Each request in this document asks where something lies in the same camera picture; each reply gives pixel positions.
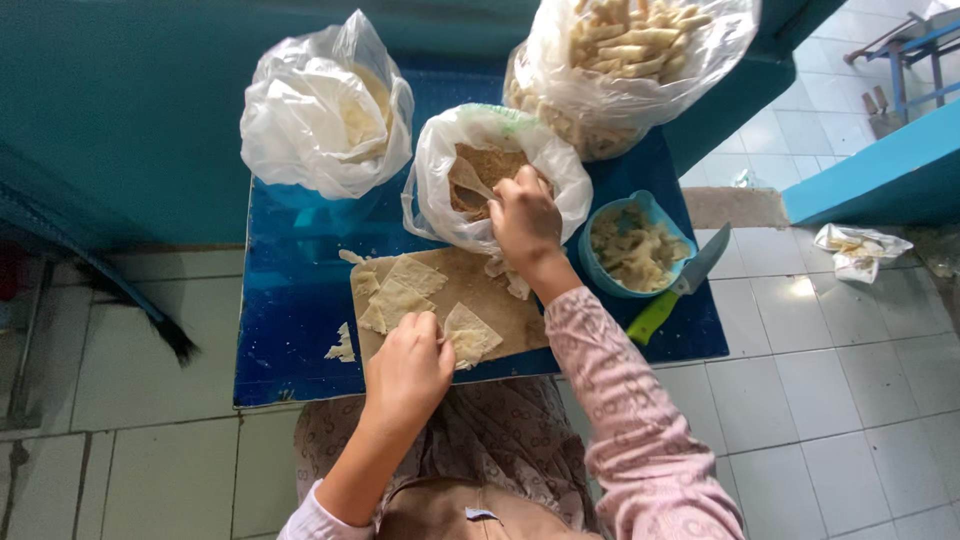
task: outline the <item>teal wall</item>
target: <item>teal wall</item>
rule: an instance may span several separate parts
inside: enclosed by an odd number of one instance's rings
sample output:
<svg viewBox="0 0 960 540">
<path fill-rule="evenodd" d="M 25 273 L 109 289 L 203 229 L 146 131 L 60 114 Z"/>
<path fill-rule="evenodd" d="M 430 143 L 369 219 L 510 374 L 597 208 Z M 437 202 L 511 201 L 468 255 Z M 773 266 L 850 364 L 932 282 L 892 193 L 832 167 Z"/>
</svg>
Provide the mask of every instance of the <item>teal wall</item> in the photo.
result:
<svg viewBox="0 0 960 540">
<path fill-rule="evenodd" d="M 840 3 L 768 2 L 747 59 L 664 129 L 679 174 L 790 85 L 790 51 Z M 359 7 L 395 57 L 505 61 L 538 4 L 0 0 L 0 182 L 90 247 L 242 242 L 238 126 L 266 49 Z"/>
<path fill-rule="evenodd" d="M 794 224 L 960 222 L 960 103 L 910 122 L 783 191 Z"/>
</svg>

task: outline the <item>knife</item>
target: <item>knife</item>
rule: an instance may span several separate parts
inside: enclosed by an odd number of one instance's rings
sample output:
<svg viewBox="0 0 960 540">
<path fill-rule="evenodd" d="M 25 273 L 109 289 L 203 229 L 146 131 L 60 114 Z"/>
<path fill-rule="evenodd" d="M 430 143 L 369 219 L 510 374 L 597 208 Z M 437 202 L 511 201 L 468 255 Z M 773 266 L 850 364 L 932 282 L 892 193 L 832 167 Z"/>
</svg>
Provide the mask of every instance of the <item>knife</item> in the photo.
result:
<svg viewBox="0 0 960 540">
<path fill-rule="evenodd" d="M 673 306 L 681 296 L 696 292 L 700 283 L 704 282 L 707 274 L 713 269 L 720 256 L 727 250 L 730 243 L 730 222 L 727 222 L 717 234 L 707 242 L 694 258 L 684 266 L 677 280 L 670 288 L 663 291 L 653 302 L 640 312 L 634 322 L 627 328 L 627 335 L 642 345 L 650 342 L 650 337 L 660 325 L 666 321 L 673 311 Z"/>
</svg>

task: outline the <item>plastic bowl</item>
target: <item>plastic bowl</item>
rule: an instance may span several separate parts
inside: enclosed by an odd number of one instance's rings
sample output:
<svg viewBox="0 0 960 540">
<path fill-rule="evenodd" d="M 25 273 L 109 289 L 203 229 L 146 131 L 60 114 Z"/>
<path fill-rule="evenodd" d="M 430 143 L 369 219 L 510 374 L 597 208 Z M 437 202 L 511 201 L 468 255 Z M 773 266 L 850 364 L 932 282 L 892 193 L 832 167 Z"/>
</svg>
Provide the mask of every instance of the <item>plastic bowl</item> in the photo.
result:
<svg viewBox="0 0 960 540">
<path fill-rule="evenodd" d="M 663 223 L 666 225 L 666 229 L 670 231 L 671 234 L 681 238 L 690 248 L 689 257 L 682 258 L 677 262 L 674 262 L 673 266 L 670 267 L 670 273 L 673 274 L 673 280 L 671 280 L 666 287 L 660 290 L 651 292 L 636 292 L 621 285 L 614 278 L 611 278 L 610 274 L 603 269 L 603 266 L 600 265 L 600 261 L 597 260 L 597 255 L 593 253 L 593 248 L 590 246 L 590 233 L 593 230 L 593 219 L 605 211 L 626 208 L 630 205 L 638 206 L 640 211 L 643 212 L 648 219 L 650 219 L 651 223 Z M 578 245 L 578 250 L 580 252 L 580 261 L 584 265 L 584 270 L 587 271 L 587 275 L 590 277 L 590 279 L 608 294 L 612 294 L 613 296 L 619 298 L 650 298 L 651 296 L 657 296 L 664 290 L 670 288 L 670 285 L 672 285 L 673 282 L 675 282 L 680 276 L 680 272 L 684 269 L 686 262 L 692 259 L 693 256 L 697 255 L 697 245 L 686 237 L 680 228 L 677 227 L 677 224 L 673 222 L 673 219 L 670 219 L 670 216 L 667 215 L 660 205 L 657 204 L 653 193 L 645 189 L 634 192 L 634 194 L 627 199 L 617 199 L 616 201 L 609 202 L 591 214 L 590 219 L 587 220 L 586 228 L 580 235 L 580 244 Z"/>
</svg>

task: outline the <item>pink long sleeve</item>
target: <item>pink long sleeve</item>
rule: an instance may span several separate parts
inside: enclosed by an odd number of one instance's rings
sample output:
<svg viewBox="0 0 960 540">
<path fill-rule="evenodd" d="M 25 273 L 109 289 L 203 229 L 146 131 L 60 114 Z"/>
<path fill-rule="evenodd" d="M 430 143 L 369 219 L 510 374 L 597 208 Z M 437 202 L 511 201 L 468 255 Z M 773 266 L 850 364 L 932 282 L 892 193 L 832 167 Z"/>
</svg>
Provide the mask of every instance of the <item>pink long sleeve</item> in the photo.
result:
<svg viewBox="0 0 960 540">
<path fill-rule="evenodd" d="M 370 540 L 373 538 L 373 525 L 351 527 L 338 520 L 320 506 L 313 492 L 322 479 L 313 483 L 313 487 L 283 526 L 276 540 Z"/>
<path fill-rule="evenodd" d="M 713 453 L 689 435 L 636 346 L 586 287 L 546 309 L 550 347 L 593 433 L 587 468 L 607 493 L 616 538 L 743 539 L 736 505 L 708 476 Z"/>
</svg>

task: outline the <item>blue table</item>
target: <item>blue table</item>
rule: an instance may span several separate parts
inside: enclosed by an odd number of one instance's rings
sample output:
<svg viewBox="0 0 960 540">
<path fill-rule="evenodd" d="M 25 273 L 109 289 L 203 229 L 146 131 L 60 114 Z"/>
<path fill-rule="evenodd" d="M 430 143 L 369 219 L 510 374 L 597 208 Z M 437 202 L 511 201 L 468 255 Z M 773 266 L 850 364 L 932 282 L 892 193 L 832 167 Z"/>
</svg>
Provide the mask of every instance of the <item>blue table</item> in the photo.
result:
<svg viewBox="0 0 960 540">
<path fill-rule="evenodd" d="M 429 117 L 463 103 L 500 102 L 502 62 L 412 58 L 397 59 L 397 63 L 416 100 L 415 145 L 420 127 Z M 253 179 L 235 406 L 318 400 L 364 391 L 360 361 L 324 359 L 330 346 L 338 343 L 336 330 L 344 321 L 349 322 L 353 343 L 359 342 L 349 286 L 351 265 L 341 261 L 337 252 L 344 248 L 365 256 L 375 250 L 376 256 L 382 257 L 445 247 L 403 229 L 399 193 L 409 167 L 359 200 L 327 201 L 298 185 L 266 185 Z M 660 128 L 652 130 L 626 156 L 589 163 L 586 169 L 593 179 L 592 209 L 647 189 L 684 233 L 693 237 Z M 614 319 L 626 326 L 648 300 L 618 299 L 594 287 L 577 257 L 580 233 L 566 244 L 573 267 Z M 660 332 L 641 351 L 651 363 L 728 354 L 706 282 L 695 294 L 681 298 Z M 454 383 L 559 372 L 547 348 L 484 362 L 458 372 Z"/>
</svg>

